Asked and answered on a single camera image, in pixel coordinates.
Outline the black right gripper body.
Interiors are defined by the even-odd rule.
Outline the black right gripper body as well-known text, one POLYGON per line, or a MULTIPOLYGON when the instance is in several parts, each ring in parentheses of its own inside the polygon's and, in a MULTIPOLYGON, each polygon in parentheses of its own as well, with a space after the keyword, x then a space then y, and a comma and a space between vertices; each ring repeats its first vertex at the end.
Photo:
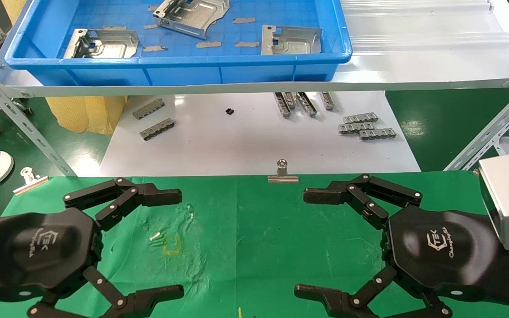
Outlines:
POLYGON ((396 282, 412 296, 509 306, 509 251, 489 217, 410 205, 387 221, 383 242, 396 282))

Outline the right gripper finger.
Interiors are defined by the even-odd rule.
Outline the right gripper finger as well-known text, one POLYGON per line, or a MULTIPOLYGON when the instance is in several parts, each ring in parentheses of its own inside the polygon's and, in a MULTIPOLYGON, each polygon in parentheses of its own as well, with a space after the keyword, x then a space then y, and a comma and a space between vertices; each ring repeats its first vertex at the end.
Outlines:
MULTIPOLYGON (((335 288, 324 288, 308 284, 297 284, 294 295, 300 299, 320 302, 327 316, 332 318, 377 318, 369 308, 369 303, 384 291, 399 272, 392 266, 386 266, 371 280, 366 282, 355 295, 335 288)), ((425 308, 396 314, 396 318, 450 318, 452 310, 440 300, 433 291, 421 292, 425 308)))
POLYGON ((377 230, 387 229, 388 212, 374 198, 405 208, 418 207, 423 195, 390 181, 362 174, 351 181, 332 181, 325 189, 305 189, 303 201, 307 204, 348 204, 377 230))

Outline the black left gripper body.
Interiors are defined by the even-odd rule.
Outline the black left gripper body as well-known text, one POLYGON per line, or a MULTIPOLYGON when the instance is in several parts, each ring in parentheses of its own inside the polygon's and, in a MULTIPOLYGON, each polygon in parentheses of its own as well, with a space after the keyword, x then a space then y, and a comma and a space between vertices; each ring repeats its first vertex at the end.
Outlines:
POLYGON ((0 217, 0 302, 73 295, 102 249, 95 220, 77 208, 0 217))

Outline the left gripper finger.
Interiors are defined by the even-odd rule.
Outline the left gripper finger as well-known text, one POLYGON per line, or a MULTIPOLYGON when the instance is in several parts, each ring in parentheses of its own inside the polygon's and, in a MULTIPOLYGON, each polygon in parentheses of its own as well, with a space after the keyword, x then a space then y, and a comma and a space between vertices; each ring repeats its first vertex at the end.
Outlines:
MULTIPOLYGON (((110 303, 110 307, 100 316, 101 318, 149 318, 158 303, 184 297, 184 287, 181 284, 148 288, 122 295, 95 266, 89 266, 82 274, 83 278, 110 303)), ((55 304, 58 299, 57 293, 47 292, 42 300, 28 310, 27 316, 29 318, 83 317, 79 314, 56 309, 55 304)))
POLYGON ((121 220, 139 206, 161 207, 182 202, 179 189, 160 190, 153 183, 133 183, 125 178, 117 178, 99 183, 63 197, 66 208, 81 211, 108 203, 95 215, 100 230, 111 230, 121 220))

